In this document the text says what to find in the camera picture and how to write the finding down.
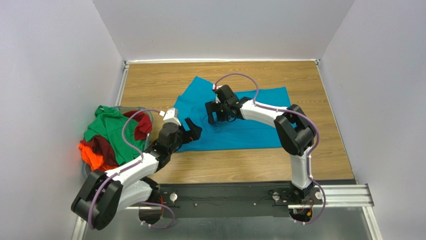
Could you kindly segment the blue t shirt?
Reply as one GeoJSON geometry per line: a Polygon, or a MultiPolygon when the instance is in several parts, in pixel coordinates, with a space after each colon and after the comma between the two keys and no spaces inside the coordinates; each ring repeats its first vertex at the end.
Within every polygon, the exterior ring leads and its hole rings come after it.
{"type": "Polygon", "coordinates": [[[200,139],[184,144],[180,152],[281,147],[276,129],[254,120],[236,119],[209,124],[205,104],[215,99],[212,87],[212,82],[196,76],[174,104],[178,119],[185,128],[188,127],[185,118],[190,118],[202,128],[200,139]]]}

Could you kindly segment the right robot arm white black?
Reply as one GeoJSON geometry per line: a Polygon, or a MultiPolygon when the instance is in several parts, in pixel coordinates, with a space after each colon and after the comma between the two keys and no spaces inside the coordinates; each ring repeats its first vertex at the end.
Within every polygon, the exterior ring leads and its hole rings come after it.
{"type": "Polygon", "coordinates": [[[289,154],[292,177],[288,200],[301,204],[314,188],[311,153],[318,143],[318,129],[300,106],[277,107],[249,97],[238,98],[228,85],[213,85],[215,100],[205,103],[208,122],[231,119],[256,121],[275,128],[282,148],[289,154]]]}

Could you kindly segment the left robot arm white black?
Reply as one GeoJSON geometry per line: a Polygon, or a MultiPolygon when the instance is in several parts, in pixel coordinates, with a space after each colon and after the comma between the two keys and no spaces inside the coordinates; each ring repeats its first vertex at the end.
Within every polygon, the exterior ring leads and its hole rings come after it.
{"type": "Polygon", "coordinates": [[[160,186],[149,178],[164,168],[182,145],[197,141],[202,128],[190,118],[189,129],[175,122],[163,124],[158,137],[136,159],[118,168],[92,171],[71,204],[71,211],[92,230],[104,229],[116,213],[134,204],[171,210],[161,202],[160,186]]]}

